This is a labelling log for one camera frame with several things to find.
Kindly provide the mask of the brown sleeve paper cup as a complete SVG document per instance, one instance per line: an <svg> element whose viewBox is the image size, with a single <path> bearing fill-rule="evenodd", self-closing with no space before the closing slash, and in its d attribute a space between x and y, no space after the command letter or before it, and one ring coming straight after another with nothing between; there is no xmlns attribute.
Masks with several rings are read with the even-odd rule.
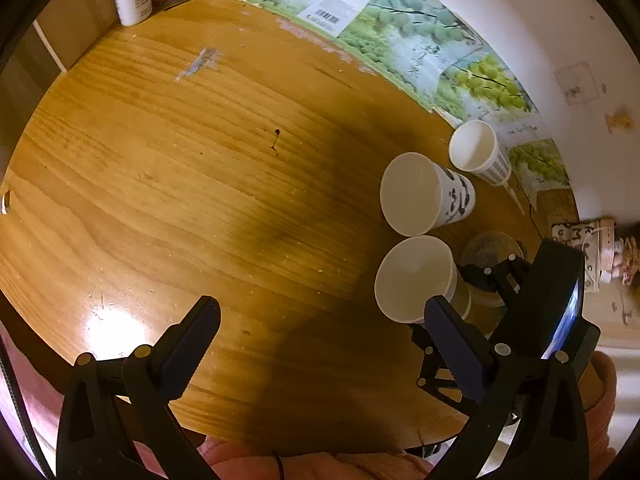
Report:
<svg viewBox="0 0 640 480"><path fill-rule="evenodd" d="M406 238L384 257L374 281L378 308L401 324L422 324L427 300L444 296L462 318L471 311L471 295L449 246L437 237Z"/></svg>

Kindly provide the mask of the brown printed plastic cup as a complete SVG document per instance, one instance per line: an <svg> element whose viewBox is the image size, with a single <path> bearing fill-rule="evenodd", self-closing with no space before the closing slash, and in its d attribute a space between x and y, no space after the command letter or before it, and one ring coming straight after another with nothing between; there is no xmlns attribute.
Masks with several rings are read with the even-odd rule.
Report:
<svg viewBox="0 0 640 480"><path fill-rule="evenodd" d="M492 268L502 263L511 254L524 256L520 245L508 234L500 231L487 231L478 234L463 249L460 264L462 266L478 266L481 269ZM498 292L484 292L474 285L468 284L474 304L485 308L502 308L504 301Z"/></svg>

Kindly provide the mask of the panda print paper cup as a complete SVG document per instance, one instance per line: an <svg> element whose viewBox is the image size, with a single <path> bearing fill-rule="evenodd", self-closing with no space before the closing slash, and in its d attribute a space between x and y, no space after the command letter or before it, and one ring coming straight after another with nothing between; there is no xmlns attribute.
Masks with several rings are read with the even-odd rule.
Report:
<svg viewBox="0 0 640 480"><path fill-rule="evenodd" d="M417 236L468 218L476 204L471 181L417 152L396 156L380 184L382 213L392 229Z"/></svg>

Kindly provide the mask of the grey checked paper cup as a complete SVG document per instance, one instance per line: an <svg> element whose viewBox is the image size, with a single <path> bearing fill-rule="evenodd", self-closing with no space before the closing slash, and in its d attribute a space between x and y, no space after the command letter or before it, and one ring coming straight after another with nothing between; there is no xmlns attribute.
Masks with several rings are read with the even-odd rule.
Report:
<svg viewBox="0 0 640 480"><path fill-rule="evenodd" d="M450 162L492 186L506 185L512 167L497 133L487 122L469 120L460 125L449 140Z"/></svg>

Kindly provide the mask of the pink quilted clothing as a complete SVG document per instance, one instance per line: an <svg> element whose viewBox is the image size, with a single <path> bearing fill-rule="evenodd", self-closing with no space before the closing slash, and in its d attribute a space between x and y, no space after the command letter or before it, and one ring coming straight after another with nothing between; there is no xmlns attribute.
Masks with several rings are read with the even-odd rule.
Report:
<svg viewBox="0 0 640 480"><path fill-rule="evenodd" d="M62 393L36 371L5 328L1 330L1 338L36 434L55 445ZM591 479L599 478L616 455L608 437L616 385L614 362L606 354L594 352L579 382L588 432ZM210 437L198 447L198 452L223 479L424 479L433 469L427 460L406 452L314 453L277 458L273 452Z"/></svg>

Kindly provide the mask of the letter print fabric bag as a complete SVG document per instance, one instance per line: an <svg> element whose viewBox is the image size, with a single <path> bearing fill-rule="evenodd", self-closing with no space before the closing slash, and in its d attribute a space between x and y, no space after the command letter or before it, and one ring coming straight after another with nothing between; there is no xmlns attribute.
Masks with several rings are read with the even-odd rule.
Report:
<svg viewBox="0 0 640 480"><path fill-rule="evenodd" d="M615 221L555 223L551 237L582 252L585 257L585 292L600 292L601 274L611 275L614 256Z"/></svg>

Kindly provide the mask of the brown haired rag doll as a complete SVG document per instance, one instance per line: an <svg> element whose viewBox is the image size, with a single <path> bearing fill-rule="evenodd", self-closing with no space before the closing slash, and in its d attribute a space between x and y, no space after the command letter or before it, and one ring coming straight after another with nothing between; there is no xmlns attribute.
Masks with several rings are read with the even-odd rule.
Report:
<svg viewBox="0 0 640 480"><path fill-rule="evenodd" d="M612 277L620 280L625 286L630 286L639 272L639 247L636 239L631 236L624 239L622 251L615 254L612 266Z"/></svg>

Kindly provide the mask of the green grape picture board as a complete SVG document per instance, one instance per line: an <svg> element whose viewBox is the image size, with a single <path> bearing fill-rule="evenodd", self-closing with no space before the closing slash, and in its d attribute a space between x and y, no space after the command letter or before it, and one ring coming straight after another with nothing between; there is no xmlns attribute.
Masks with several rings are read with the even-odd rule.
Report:
<svg viewBox="0 0 640 480"><path fill-rule="evenodd" d="M242 0L333 38L450 125L479 119L497 133L534 204L570 187L564 162L521 81L439 0Z"/></svg>

